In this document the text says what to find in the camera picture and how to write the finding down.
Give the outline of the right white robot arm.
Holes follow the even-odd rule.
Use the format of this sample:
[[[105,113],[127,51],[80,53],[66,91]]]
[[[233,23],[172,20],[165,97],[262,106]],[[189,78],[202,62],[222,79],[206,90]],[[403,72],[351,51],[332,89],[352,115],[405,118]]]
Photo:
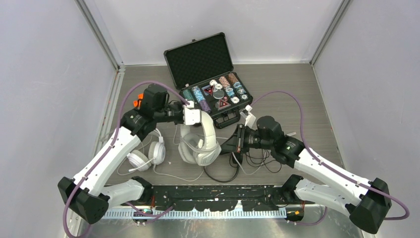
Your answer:
[[[307,173],[321,181],[314,183],[291,175],[280,188],[288,203],[314,202],[347,216],[359,229],[376,234],[392,204],[385,181],[359,177],[317,154],[302,141],[286,135],[271,116],[257,120],[257,129],[240,124],[221,146],[223,154],[242,155],[250,149],[268,150],[282,165]]]

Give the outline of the large white gaming headphones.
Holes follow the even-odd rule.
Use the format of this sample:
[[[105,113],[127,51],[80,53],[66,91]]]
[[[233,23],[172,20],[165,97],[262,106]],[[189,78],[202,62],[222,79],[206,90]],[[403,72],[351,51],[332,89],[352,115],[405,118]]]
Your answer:
[[[204,134],[192,133],[189,125],[181,124],[178,151],[184,162],[204,167],[216,160],[221,146],[216,139],[212,118],[206,112],[200,113]]]

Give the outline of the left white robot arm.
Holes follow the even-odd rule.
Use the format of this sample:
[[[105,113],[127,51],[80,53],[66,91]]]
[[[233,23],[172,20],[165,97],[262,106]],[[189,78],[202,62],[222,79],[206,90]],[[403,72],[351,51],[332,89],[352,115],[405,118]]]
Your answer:
[[[120,204],[147,205],[153,197],[153,186],[134,176],[112,186],[106,182],[117,167],[150,133],[158,123],[185,121],[185,111],[194,107],[179,93],[157,81],[148,81],[138,105],[129,111],[119,110],[120,121],[109,141],[96,156],[72,178],[63,177],[58,190],[65,204],[62,224],[67,227],[71,210],[89,224],[98,222],[108,209]]]

